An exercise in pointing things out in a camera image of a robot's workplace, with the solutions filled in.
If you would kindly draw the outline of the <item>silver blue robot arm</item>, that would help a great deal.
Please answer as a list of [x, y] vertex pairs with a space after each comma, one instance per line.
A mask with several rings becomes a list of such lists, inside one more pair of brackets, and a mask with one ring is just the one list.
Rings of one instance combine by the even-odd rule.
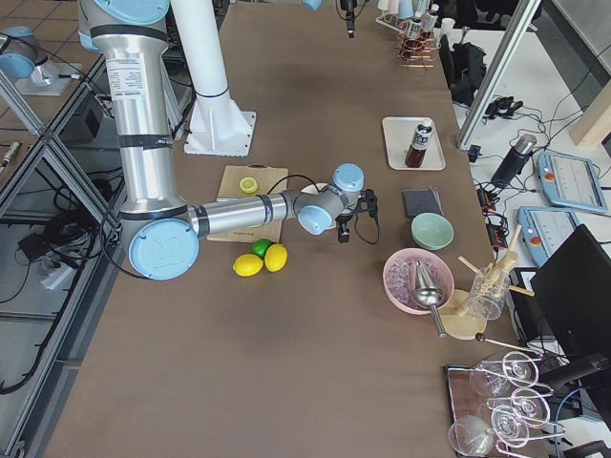
[[246, 156], [256, 122], [230, 95], [212, 3], [82, 1], [78, 7], [81, 44], [105, 59], [127, 192], [120, 210], [122, 236], [129, 262], [143, 278], [182, 275], [210, 235], [284, 219], [320, 235], [356, 211], [364, 174], [353, 163], [339, 165], [316, 194], [286, 190], [189, 204], [175, 181], [163, 87], [167, 15], [175, 18], [196, 97], [186, 152]]
[[[301, 4], [309, 10], [316, 11], [323, 5], [323, 0], [302, 0]], [[333, 2], [338, 17], [347, 22], [353, 23], [362, 10], [358, 9], [357, 0], [338, 0]]]

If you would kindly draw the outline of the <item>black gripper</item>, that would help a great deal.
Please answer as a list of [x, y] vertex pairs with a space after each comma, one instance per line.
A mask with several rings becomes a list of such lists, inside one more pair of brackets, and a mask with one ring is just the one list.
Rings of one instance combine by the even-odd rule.
[[338, 241], [340, 243], [349, 242], [349, 222], [352, 220], [353, 214], [340, 214], [336, 219], [336, 226], [338, 229]]
[[357, 14], [358, 1], [357, 0], [339, 0], [338, 1], [338, 15], [346, 23], [353, 23]]

